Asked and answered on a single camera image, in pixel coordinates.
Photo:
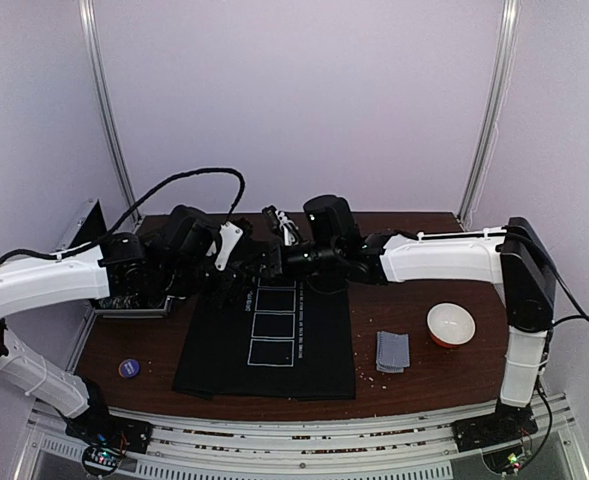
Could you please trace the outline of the purple small blind button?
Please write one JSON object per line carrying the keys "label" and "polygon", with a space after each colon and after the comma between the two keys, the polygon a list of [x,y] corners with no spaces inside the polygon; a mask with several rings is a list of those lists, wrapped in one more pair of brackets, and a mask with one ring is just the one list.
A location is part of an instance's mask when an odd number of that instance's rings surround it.
{"label": "purple small blind button", "polygon": [[133,379],[140,374],[140,363],[136,359],[128,358],[120,362],[118,374],[124,379]]}

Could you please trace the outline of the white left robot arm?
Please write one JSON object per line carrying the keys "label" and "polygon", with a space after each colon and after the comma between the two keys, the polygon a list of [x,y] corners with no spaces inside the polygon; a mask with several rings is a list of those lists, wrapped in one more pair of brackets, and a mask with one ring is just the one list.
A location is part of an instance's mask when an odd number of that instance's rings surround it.
{"label": "white left robot arm", "polygon": [[[45,250],[55,245],[82,202],[101,201],[109,223],[126,209],[116,176],[97,167],[0,165],[0,255],[18,247]],[[81,325],[79,302],[15,314],[9,327],[28,346],[61,365]],[[18,445],[32,402],[0,379],[0,462]]]}

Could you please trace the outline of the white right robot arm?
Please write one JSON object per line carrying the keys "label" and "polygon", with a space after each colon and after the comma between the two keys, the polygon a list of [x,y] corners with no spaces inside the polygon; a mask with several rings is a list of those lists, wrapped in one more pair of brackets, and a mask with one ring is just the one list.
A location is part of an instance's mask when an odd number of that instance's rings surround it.
{"label": "white right robot arm", "polygon": [[559,324],[555,291],[567,285],[528,220],[512,217],[503,227],[476,232],[363,236],[347,200],[329,194],[304,205],[312,231],[306,241],[286,213],[273,206],[262,213],[278,237],[260,269],[267,278],[336,274],[372,285],[461,280],[500,287],[509,339],[499,398],[493,413],[456,421],[453,433],[459,451],[470,451],[537,432],[531,400],[541,392]]}

